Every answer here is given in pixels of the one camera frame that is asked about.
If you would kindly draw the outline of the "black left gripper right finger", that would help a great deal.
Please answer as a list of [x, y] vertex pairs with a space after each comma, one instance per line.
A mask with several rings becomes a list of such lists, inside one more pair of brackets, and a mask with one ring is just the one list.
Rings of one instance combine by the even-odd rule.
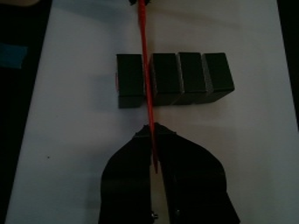
[[239, 224], [216, 157], [162, 124], [155, 140], [171, 224]]

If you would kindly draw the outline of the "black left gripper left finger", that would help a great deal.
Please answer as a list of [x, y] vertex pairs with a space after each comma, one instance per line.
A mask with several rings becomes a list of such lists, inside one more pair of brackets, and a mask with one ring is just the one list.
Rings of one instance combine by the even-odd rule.
[[107, 162], [98, 224], [152, 224], [151, 155], [146, 125]]

